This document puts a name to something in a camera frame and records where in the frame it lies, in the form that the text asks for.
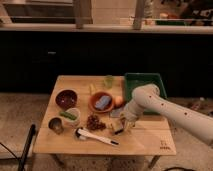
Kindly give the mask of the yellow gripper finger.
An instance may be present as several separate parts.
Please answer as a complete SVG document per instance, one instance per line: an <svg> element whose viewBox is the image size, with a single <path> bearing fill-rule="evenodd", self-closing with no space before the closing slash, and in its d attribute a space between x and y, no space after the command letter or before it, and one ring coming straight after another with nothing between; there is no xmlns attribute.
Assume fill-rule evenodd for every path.
<svg viewBox="0 0 213 171"><path fill-rule="evenodd" d="M134 127L134 123L130 121L125 121L124 123L124 130L129 131Z"/></svg>

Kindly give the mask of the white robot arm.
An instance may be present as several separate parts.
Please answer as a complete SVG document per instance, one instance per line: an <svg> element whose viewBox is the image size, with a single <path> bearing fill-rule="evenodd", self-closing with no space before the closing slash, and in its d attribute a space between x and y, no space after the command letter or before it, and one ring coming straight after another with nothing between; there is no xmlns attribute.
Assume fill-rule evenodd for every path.
<svg viewBox="0 0 213 171"><path fill-rule="evenodd" d="M145 109L174 121L213 148L213 118L161 98L160 89L155 84L136 87L132 91L132 99L125 105L122 113L127 121L136 122Z"/></svg>

